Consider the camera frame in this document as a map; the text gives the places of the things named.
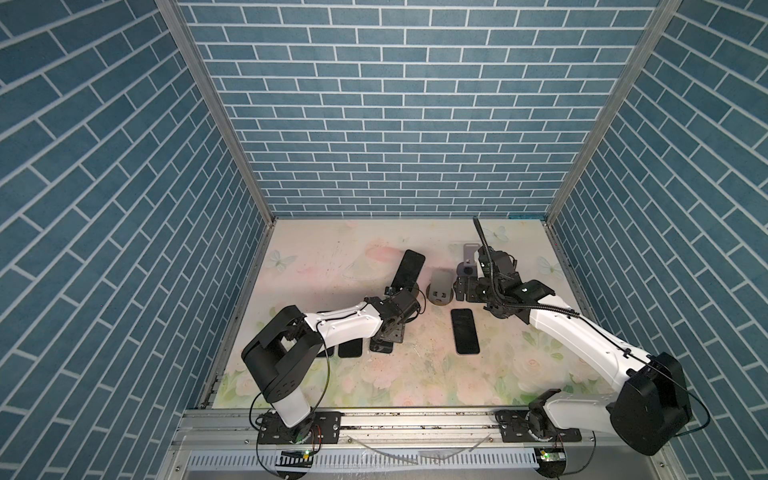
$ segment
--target blue brick wall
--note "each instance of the blue brick wall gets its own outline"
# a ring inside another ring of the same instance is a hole
[[[153,0],[0,2],[0,478],[145,478],[263,229]]]
[[[657,0],[309,3],[181,2],[278,215],[535,217]]]
[[[683,0],[555,224],[599,320],[714,415],[674,441],[690,478],[766,478],[766,25],[764,0]]]

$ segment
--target floral tablecloth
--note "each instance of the floral tablecloth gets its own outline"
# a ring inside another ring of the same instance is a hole
[[[523,281],[538,279],[576,305],[542,225],[530,220],[483,220],[488,242],[518,259]],[[471,220],[279,220],[253,289],[214,408],[247,408],[258,388],[240,359],[242,348],[280,309],[337,310],[364,296],[382,296],[405,250],[426,256],[419,285],[435,268],[455,270],[464,243],[477,243]],[[456,354],[450,312],[472,309],[480,354]],[[330,359],[325,407],[520,405],[550,388],[606,393],[611,387],[556,339],[517,317],[497,319],[482,304],[427,304],[406,326],[390,355]],[[302,382],[310,404],[322,392],[326,360]],[[262,399],[257,407],[266,407]]]

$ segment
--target floral pattern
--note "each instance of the floral pattern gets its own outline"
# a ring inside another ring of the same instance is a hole
[[[483,220],[486,237],[518,258],[524,280],[538,278],[575,304],[539,222]],[[426,256],[419,285],[434,268],[462,261],[462,245],[476,243],[470,220],[281,220],[254,287],[214,408],[248,408],[258,387],[240,352],[280,309],[335,310],[381,296],[392,281],[404,250]],[[283,257],[281,252],[288,252]],[[470,308],[480,354],[455,351],[450,311]],[[516,317],[497,319],[477,303],[427,305],[406,326],[405,341],[391,355],[371,353],[364,344],[355,359],[330,357],[331,381],[321,405],[482,406],[521,405],[550,388],[605,393],[611,387],[583,360],[544,332]],[[301,386],[310,403],[326,381],[326,360],[313,362]],[[257,407],[266,403],[259,399]]]

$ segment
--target black mounting plate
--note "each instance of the black mounting plate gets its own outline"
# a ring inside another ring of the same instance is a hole
[[[525,416],[530,412],[527,409],[521,410],[497,410],[495,412],[496,420],[502,431],[502,441],[504,443],[520,442],[540,442],[528,431],[528,422]],[[579,429],[558,429],[560,440],[563,442],[580,442],[581,432]]]
[[[265,413],[261,425],[259,445],[289,445],[294,440],[293,429],[285,426],[277,412]],[[339,443],[341,412],[315,412],[313,425],[320,427],[323,443]],[[308,436],[302,443],[312,443],[312,437]]]

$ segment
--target metal corner post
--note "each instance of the metal corner post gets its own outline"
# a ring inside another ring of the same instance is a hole
[[[598,145],[608,132],[608,128],[616,118],[616,114],[621,108],[621,104],[624,103],[624,99],[629,95],[632,85],[640,76],[640,72],[645,66],[645,62],[650,58],[651,52],[656,48],[656,44],[661,39],[661,35],[669,25],[674,13],[680,6],[682,0],[659,0],[659,4],[654,9],[648,19],[643,35],[637,42],[635,48],[632,49],[632,53],[627,59],[627,64],[624,66],[624,70],[621,71],[619,78],[616,80],[613,90],[608,95],[608,100],[605,102],[605,106],[600,110],[598,118],[594,121],[592,130],[587,134],[584,139],[584,143],[581,145],[576,158],[574,159],[571,169],[565,175],[562,185],[558,189],[557,194],[554,196],[554,200],[549,205],[546,214],[546,222],[550,225],[554,224],[554,220],[560,214],[560,211],[565,205],[565,201],[576,187],[578,179],[581,174],[584,173],[589,165],[592,155],[597,150]]]
[[[248,157],[235,134],[229,115],[227,115],[227,111],[221,103],[214,82],[211,80],[205,67],[203,57],[200,56],[200,52],[197,50],[195,41],[192,38],[192,32],[187,25],[187,21],[184,19],[184,14],[181,12],[177,0],[155,0],[155,3],[157,3],[157,8],[160,10],[160,14],[168,26],[170,35],[176,41],[176,46],[179,48],[181,56],[187,63],[195,85],[200,90],[200,94],[203,96],[203,100],[208,106],[214,122],[216,122],[224,143],[232,154],[237,170],[240,171],[243,180],[245,180],[253,201],[256,202],[256,206],[264,217],[266,225],[268,227],[271,226],[275,217],[259,188],[259,184],[256,182],[256,177],[253,175],[253,169],[248,162]]]

